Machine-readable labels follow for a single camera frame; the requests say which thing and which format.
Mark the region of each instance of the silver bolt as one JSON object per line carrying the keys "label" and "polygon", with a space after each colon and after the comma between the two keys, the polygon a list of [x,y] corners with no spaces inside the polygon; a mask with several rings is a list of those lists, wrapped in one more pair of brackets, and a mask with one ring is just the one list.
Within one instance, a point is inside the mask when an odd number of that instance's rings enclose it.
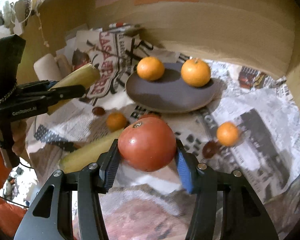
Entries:
{"label": "silver bolt", "polygon": [[198,164],[198,168],[199,168],[200,170],[205,170],[205,169],[207,168],[207,165],[206,165],[205,163],[199,163],[199,164]]}
{"label": "silver bolt", "polygon": [[241,177],[242,173],[240,171],[234,171],[233,175],[236,177]]}
{"label": "silver bolt", "polygon": [[61,174],[62,174],[62,171],[61,171],[61,170],[56,170],[56,171],[53,173],[53,176],[59,177]]}
{"label": "silver bolt", "polygon": [[94,169],[97,168],[97,166],[98,166],[98,164],[96,164],[96,163],[90,163],[90,164],[89,164],[89,169],[90,169],[90,170],[94,170]]}

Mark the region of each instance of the gray plate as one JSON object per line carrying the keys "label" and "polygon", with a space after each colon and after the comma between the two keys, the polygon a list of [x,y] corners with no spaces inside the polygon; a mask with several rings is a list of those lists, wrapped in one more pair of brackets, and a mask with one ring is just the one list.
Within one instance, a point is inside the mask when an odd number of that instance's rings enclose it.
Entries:
{"label": "gray plate", "polygon": [[200,88],[187,85],[181,78],[182,63],[165,63],[162,78],[149,82],[133,73],[126,82],[128,96],[138,105],[159,113],[187,113],[207,105],[217,91],[211,79]]}

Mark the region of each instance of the newspaper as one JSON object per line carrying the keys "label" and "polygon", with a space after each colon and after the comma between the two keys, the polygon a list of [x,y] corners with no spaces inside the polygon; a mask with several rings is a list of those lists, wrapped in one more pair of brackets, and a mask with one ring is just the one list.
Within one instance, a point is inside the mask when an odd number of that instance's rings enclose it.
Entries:
{"label": "newspaper", "polygon": [[[130,123],[149,112],[129,99],[124,89],[138,61],[146,56],[155,56],[162,62],[189,59],[181,53],[159,49],[121,33],[77,32],[72,61],[74,69],[83,64],[81,59],[84,62],[88,57],[99,68],[101,79],[83,98],[72,100],[51,116],[38,116],[32,124],[27,135],[27,152],[41,184],[58,168],[63,156],[109,133],[106,118],[112,111],[119,110]],[[228,173],[240,169],[265,203],[283,239],[298,219],[291,213],[300,209],[300,195],[295,195],[300,192],[300,182],[296,180],[300,177],[298,108],[284,78],[275,81],[245,66],[206,62],[218,83],[214,100],[188,114],[162,114],[162,119],[200,162]],[[103,107],[106,115],[93,115],[95,106]],[[211,159],[204,159],[203,146],[216,139],[218,126],[226,121],[234,122],[242,131],[240,143],[223,148]],[[173,162],[159,171],[144,173],[123,161],[114,187],[108,194],[100,195],[109,238],[120,240],[184,239],[194,201],[195,196],[182,189]],[[217,203],[214,239],[218,239],[221,232],[221,193]],[[293,219],[280,220],[282,217]],[[74,234],[80,239],[75,193],[73,218]]]}

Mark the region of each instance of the orange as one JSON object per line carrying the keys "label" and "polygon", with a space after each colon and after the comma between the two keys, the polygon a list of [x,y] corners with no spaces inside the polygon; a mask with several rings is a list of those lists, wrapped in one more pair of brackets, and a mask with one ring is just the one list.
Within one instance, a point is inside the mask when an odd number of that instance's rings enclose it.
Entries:
{"label": "orange", "polygon": [[182,65],[181,77],[189,86],[202,87],[209,82],[211,71],[207,63],[199,58],[193,58]]}
{"label": "orange", "polygon": [[233,146],[239,140],[239,129],[231,122],[224,122],[217,130],[217,138],[224,146]]}
{"label": "orange", "polygon": [[164,74],[164,65],[156,57],[145,57],[139,61],[137,74],[140,78],[155,81]]}
{"label": "orange", "polygon": [[120,112],[109,114],[106,120],[106,125],[111,132],[125,128],[126,124],[127,124],[127,119]]}

